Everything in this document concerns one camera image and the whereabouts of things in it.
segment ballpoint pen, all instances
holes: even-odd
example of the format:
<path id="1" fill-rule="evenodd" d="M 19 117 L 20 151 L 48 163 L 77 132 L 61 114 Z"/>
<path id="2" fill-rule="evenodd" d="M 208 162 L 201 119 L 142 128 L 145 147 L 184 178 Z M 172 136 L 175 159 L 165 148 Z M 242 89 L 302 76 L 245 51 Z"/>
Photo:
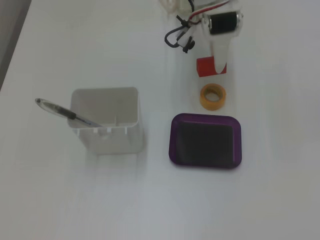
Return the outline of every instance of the ballpoint pen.
<path id="1" fill-rule="evenodd" d="M 100 124 L 97 124 L 91 120 L 88 120 L 85 117 L 80 116 L 79 114 L 76 114 L 76 113 L 74 113 L 74 112 L 72 112 L 62 106 L 54 104 L 48 100 L 36 98 L 35 103 L 43 110 L 46 110 L 47 112 L 52 113 L 54 115 L 77 121 L 79 123 L 82 123 L 82 124 L 84 124 L 88 127 L 92 127 L 92 128 L 103 127 Z"/>

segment white surface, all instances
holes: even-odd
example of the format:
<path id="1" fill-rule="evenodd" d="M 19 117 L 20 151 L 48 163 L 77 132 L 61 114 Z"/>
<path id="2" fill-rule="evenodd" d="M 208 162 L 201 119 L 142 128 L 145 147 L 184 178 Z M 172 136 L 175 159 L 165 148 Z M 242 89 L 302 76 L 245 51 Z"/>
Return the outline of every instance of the white surface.
<path id="1" fill-rule="evenodd" d="M 139 93 L 135 87 L 77 89 L 71 111 L 103 127 L 68 120 L 88 151 L 97 155 L 135 154 L 144 147 Z"/>
<path id="2" fill-rule="evenodd" d="M 241 2 L 228 74 L 198 79 L 200 41 L 188 55 L 167 47 L 178 22 L 156 0 L 33 0 L 0 92 L 0 239 L 317 239 L 320 2 Z M 198 101 L 209 82 L 227 91 L 214 113 Z M 68 106 L 75 89 L 127 86 L 140 93 L 139 155 L 87 154 L 34 102 Z M 170 162 L 183 112 L 241 123 L 238 169 Z"/>

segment purple tray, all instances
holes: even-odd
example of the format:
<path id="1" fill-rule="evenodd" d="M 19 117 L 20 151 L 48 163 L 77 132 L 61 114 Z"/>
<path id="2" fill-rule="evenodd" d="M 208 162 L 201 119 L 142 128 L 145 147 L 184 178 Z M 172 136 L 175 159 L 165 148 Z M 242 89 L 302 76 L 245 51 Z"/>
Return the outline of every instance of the purple tray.
<path id="1" fill-rule="evenodd" d="M 169 157 L 182 166 L 233 169 L 242 161 L 241 125 L 230 116 L 181 113 L 171 123 Z"/>

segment white plastic cup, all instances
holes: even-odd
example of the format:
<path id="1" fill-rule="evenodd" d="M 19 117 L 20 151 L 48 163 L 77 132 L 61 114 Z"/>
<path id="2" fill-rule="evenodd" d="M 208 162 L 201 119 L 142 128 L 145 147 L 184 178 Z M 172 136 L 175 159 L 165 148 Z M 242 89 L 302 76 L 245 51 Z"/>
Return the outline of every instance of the white plastic cup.
<path id="1" fill-rule="evenodd" d="M 135 87 L 77 89 L 70 110 L 103 127 L 68 120 L 84 146 L 97 155 L 139 153 L 144 147 L 139 93 Z"/>

